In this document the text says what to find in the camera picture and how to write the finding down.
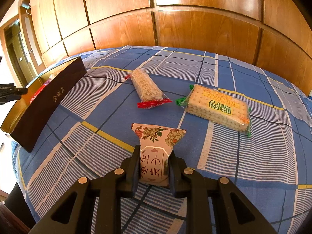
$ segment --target blue plaid bedsheet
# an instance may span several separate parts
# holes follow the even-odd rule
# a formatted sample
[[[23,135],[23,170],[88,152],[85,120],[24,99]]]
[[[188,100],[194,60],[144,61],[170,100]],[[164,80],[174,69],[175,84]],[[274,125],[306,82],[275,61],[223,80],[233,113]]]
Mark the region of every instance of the blue plaid bedsheet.
[[[312,101],[301,90],[261,68],[197,50],[125,46],[79,55],[87,74],[55,110],[32,153],[12,143],[15,174],[36,221],[79,177],[104,176],[130,157],[139,143],[135,122],[187,130],[174,151],[188,167],[229,177],[278,233],[296,232],[312,207]],[[198,83],[246,101],[252,137],[174,102],[138,109],[139,97],[124,80],[135,68],[172,100]],[[186,199],[165,188],[139,184],[135,197],[121,204],[123,233],[185,233]]]

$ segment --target crackers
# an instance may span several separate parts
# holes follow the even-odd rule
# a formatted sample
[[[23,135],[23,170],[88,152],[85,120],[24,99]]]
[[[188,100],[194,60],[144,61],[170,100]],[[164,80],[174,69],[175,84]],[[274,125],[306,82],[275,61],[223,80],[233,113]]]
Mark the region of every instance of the crackers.
[[[186,111],[239,132],[247,131],[250,124],[246,102],[198,84],[189,96]]]

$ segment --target red wrapper end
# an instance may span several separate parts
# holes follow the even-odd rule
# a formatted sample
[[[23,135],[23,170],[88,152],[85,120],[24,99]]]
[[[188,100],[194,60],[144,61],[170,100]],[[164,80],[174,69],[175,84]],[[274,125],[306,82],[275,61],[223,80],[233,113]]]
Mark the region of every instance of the red wrapper end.
[[[148,101],[148,102],[140,102],[138,103],[138,108],[142,109],[149,109],[158,105],[162,105],[165,103],[170,103],[172,100],[168,98],[160,99],[160,100],[154,100],[154,101]]]

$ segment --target floral snack wrapper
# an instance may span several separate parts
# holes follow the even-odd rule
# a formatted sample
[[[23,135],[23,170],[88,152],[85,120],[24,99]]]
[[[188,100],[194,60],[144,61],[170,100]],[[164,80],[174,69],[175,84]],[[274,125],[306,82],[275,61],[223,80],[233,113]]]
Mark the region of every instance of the floral snack wrapper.
[[[132,124],[132,130],[140,139],[140,181],[150,185],[169,184],[168,158],[174,145],[186,130],[158,125]]]

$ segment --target snack package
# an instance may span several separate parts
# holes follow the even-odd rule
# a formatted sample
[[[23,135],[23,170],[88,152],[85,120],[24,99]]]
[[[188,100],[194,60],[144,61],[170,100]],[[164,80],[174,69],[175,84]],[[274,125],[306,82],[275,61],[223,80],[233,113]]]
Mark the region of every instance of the snack package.
[[[37,91],[36,93],[32,96],[32,98],[30,99],[29,103],[31,103],[32,101],[34,101],[34,99],[38,96],[38,94],[44,89],[44,87],[46,87],[49,82],[51,82],[51,79],[48,79]]]
[[[149,75],[143,69],[133,70],[126,79],[131,78],[132,83],[138,93],[141,102],[138,103],[138,108],[152,108],[164,103],[172,102],[158,88]]]
[[[177,105],[186,105],[186,112],[215,123],[250,134],[247,103],[222,92],[195,84],[186,99],[177,99]]]
[[[156,186],[169,184],[168,157],[186,130],[147,124],[132,124],[140,139],[140,181]]]

